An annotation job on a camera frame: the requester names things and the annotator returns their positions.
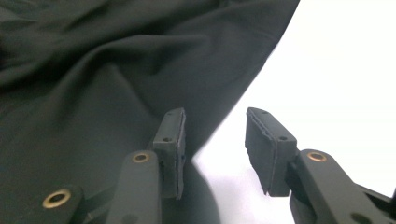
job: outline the dark green fabric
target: dark green fabric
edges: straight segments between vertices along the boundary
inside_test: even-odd
[[[53,186],[90,198],[114,185],[123,157],[146,148],[168,110],[186,110],[191,159],[297,4],[0,0],[0,223],[28,219]],[[181,201],[164,202],[164,223],[219,223],[189,162],[185,185]]]

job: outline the brass grommet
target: brass grommet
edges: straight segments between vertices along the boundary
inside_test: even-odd
[[[149,154],[141,152],[139,154],[134,155],[133,161],[136,163],[141,163],[149,160]]]
[[[319,152],[309,152],[306,156],[309,159],[311,159],[312,161],[326,161],[327,160],[326,156]]]
[[[54,208],[61,206],[62,204],[69,201],[72,197],[72,193],[68,189],[59,189],[51,193],[43,202],[43,207]]]

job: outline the white background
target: white background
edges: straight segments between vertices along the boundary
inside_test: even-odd
[[[395,75],[396,1],[303,0],[262,71],[194,157],[222,223],[294,223],[289,198],[263,195],[249,164],[249,106],[272,113],[299,149],[329,153],[354,182],[390,197]]]

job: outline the hole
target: hole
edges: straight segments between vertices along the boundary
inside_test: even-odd
[[[60,200],[62,200],[64,197],[66,197],[64,194],[57,194],[57,195],[51,197],[51,198],[49,199],[49,201],[50,201],[51,203],[57,203],[57,202],[59,202]]]
[[[145,162],[149,160],[149,154],[146,153],[139,153],[134,156],[133,161],[134,162]]]
[[[360,224],[372,224],[372,221],[368,217],[365,217],[362,214],[352,213],[350,216],[357,223],[360,223]]]
[[[68,189],[60,189],[53,193],[51,193],[43,202],[43,207],[45,208],[54,208],[61,206],[62,204],[69,201],[72,194]]]
[[[310,152],[306,155],[309,159],[311,159],[312,161],[326,161],[327,158],[318,152]]]
[[[128,214],[122,218],[122,224],[135,224],[137,223],[137,216]]]

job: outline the wrinkled cloth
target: wrinkled cloth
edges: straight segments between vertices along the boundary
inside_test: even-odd
[[[184,107],[188,160],[283,35],[298,0],[0,0],[0,223],[37,195],[114,186],[163,115]],[[219,223],[187,161],[163,223]]]

